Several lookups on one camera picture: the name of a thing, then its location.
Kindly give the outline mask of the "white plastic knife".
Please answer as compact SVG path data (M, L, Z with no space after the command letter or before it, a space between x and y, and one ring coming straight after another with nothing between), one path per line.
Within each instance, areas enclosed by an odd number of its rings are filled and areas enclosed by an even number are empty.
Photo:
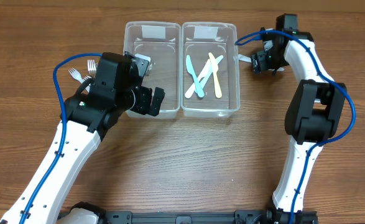
M193 70L192 63L186 62L186 67L187 67L188 73L191 74L191 71ZM199 76L197 76L197 79L200 81L200 85L202 88L205 87L211 74L212 74L211 62L210 62L210 60L207 60L204 67L202 68ZM189 87L189 89L185 92L185 98L191 98L194 92L196 92L195 83L192 83L191 86Z

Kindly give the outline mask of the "teal plastic knife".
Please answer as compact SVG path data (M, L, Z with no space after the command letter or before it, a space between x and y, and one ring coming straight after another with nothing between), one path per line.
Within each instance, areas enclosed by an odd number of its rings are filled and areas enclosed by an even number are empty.
M200 82L198 81L198 78L196 76L195 70L193 68L193 64L192 64L191 57L189 55L186 56L185 63L186 63L187 72L193 78L193 84L194 84L194 87L195 87L195 90L196 90L197 95L200 98L203 98L204 95L205 95L205 93L204 93L203 88L200 85Z

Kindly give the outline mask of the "yellow plastic knife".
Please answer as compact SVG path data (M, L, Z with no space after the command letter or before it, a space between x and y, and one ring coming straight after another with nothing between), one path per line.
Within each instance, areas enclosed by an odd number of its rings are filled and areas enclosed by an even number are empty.
M222 97L222 91L221 91L221 87L219 84L219 80L218 80L218 63L216 58L214 57L214 55L209 52L208 53L209 56L209 60L211 62L211 67L212 67L212 71L213 71L213 82L214 82L214 90L215 90L215 97L217 97L218 99L220 99Z

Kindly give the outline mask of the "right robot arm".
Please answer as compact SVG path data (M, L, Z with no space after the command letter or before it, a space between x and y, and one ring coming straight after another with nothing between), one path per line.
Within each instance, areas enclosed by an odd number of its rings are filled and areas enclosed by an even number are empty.
M254 73L276 72L289 65L298 82L285 115L289 151L272 205L261 222L317 223L315 212L303 211L303 198L318 155L337 131L346 86L326 73L312 35L298 29L297 15L278 16L275 29L262 28L258 39L264 48L251 56Z

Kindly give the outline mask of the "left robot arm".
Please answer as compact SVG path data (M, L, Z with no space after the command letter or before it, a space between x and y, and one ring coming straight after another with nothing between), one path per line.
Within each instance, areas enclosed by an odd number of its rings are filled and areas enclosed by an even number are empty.
M127 110L157 116L163 89L142 86L152 68L150 57L124 52L98 55L94 78L85 80L66 100L54 83L61 121L52 144L20 198L1 223L107 223L106 211L79 202L60 217L61 207L81 168L106 133Z

